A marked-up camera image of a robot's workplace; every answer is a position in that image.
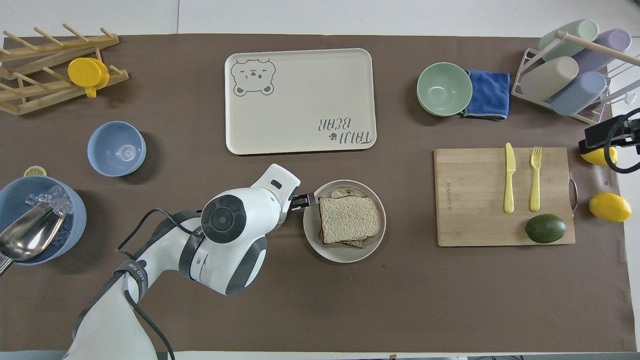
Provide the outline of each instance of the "green avocado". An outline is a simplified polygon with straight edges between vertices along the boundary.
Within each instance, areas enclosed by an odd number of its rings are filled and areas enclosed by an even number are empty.
[[[560,240],[566,233],[566,224],[553,214],[542,214],[527,221],[524,230],[536,243],[548,244]]]

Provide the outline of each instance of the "brown table mat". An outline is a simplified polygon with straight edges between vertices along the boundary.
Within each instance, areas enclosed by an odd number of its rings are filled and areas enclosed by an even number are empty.
[[[302,212],[268,234],[262,272],[244,292],[219,295],[176,272],[141,307],[178,350],[322,352],[635,351],[622,224],[593,218],[586,202],[617,192],[612,173],[583,162],[585,124],[511,99],[505,122],[438,118],[415,98],[418,75],[451,61],[510,72],[532,38],[310,35],[121,37],[102,52],[131,79],[22,117],[0,113],[0,186],[30,165],[75,189],[87,207],[84,236],[40,266],[0,278],[0,350],[67,349],[80,311],[124,260],[113,249],[151,208],[199,209],[224,190],[251,185],[278,163],[300,192],[329,181],[370,186],[387,233],[369,258],[331,263],[305,239]],[[225,146],[224,71],[234,53],[361,47],[373,58],[378,139],[355,152],[240,157]],[[145,137],[135,173],[96,173],[86,144],[98,126],[128,121]],[[575,245],[441,248],[436,240],[433,150],[567,147],[580,190]],[[128,245],[136,250],[161,220]],[[156,335],[148,332],[156,349]]]

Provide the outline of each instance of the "bear drawing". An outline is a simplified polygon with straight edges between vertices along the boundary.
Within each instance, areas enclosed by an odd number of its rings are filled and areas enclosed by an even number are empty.
[[[236,63],[231,66],[231,76],[234,77],[236,85],[234,94],[244,96],[248,92],[261,92],[263,95],[270,95],[273,92],[273,74],[276,67],[270,60],[260,61],[258,59]]]

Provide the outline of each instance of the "green bowl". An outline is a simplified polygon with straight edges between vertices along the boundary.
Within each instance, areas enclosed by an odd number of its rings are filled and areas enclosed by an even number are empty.
[[[461,112],[469,105],[472,93],[469,75],[456,64],[432,64],[418,79],[418,101],[436,116]]]

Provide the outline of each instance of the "large blue bowl with ice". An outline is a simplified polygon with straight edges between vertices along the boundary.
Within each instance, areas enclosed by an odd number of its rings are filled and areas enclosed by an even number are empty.
[[[56,185],[62,187],[63,191],[58,189],[58,193],[55,193]],[[37,265],[55,259],[69,251],[84,232],[86,209],[80,196],[58,180],[36,175],[14,180],[0,191],[0,232],[29,211],[38,202],[37,198],[47,194],[63,194],[62,206],[71,210],[72,214],[65,217],[57,235],[43,252],[29,261],[16,261],[18,265]]]
[[[147,155],[145,139],[131,124],[112,121],[98,127],[87,146],[91,166],[105,176],[124,176],[136,171]]]

